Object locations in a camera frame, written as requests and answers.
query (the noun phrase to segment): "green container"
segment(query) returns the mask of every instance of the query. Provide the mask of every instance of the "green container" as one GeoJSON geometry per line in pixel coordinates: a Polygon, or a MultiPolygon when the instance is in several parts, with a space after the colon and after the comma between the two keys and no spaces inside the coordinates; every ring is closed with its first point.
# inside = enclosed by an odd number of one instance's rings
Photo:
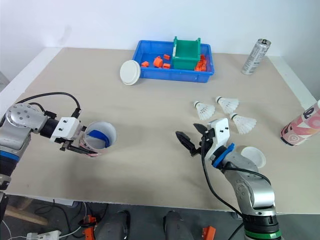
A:
{"type": "Polygon", "coordinates": [[[174,69],[194,70],[200,61],[200,37],[195,41],[178,40],[174,37],[172,67],[174,69]]]}

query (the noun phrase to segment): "wooden leg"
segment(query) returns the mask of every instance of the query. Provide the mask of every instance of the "wooden leg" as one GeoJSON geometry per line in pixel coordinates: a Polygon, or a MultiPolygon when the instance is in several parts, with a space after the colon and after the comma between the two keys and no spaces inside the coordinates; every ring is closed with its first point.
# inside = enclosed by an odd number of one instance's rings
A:
{"type": "Polygon", "coordinates": [[[23,197],[22,201],[16,207],[19,210],[25,210],[33,201],[33,198],[23,197]]]}
{"type": "Polygon", "coordinates": [[[23,211],[23,210],[19,210],[18,208],[15,208],[13,206],[7,206],[5,213],[6,216],[11,216],[17,219],[21,219],[21,220],[25,220],[34,224],[40,224],[43,226],[48,225],[48,220],[45,219],[42,216],[38,216],[36,214],[27,212],[27,211],[23,211]]]}

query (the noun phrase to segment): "white feathers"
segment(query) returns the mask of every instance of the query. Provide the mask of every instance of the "white feathers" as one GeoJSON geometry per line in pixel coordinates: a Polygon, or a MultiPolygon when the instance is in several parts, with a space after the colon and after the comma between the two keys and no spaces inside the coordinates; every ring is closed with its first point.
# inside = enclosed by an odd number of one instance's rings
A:
{"type": "Polygon", "coordinates": [[[215,101],[220,104],[225,114],[233,113],[239,105],[239,100],[237,98],[225,98],[218,96],[215,101]]]}
{"type": "Polygon", "coordinates": [[[215,106],[204,104],[200,101],[195,101],[193,105],[196,108],[198,116],[201,120],[207,120],[211,118],[211,116],[215,113],[216,110],[215,106]]]}
{"type": "Polygon", "coordinates": [[[235,123],[239,134],[247,134],[255,127],[257,123],[257,120],[253,118],[239,116],[236,113],[231,113],[230,119],[235,123]]]}

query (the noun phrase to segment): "silver can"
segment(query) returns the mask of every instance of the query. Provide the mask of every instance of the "silver can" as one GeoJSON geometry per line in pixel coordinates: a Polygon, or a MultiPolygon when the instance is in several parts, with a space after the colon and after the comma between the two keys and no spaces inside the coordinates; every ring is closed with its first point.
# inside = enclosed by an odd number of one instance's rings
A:
{"type": "Polygon", "coordinates": [[[246,60],[241,72],[245,75],[251,75],[255,72],[261,60],[265,57],[271,42],[267,39],[258,39],[255,43],[248,59],[246,60]]]}

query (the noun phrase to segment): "white plastic lid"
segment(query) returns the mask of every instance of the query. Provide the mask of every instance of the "white plastic lid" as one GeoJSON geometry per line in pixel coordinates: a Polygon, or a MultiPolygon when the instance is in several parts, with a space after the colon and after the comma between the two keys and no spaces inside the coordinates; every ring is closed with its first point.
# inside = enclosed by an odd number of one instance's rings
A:
{"type": "Polygon", "coordinates": [[[266,157],[262,151],[253,146],[247,146],[241,151],[241,155],[250,159],[260,169],[266,165],[266,157]]]}
{"type": "Polygon", "coordinates": [[[135,84],[140,77],[140,65],[134,60],[125,61],[120,68],[120,78],[125,85],[135,84]]]}

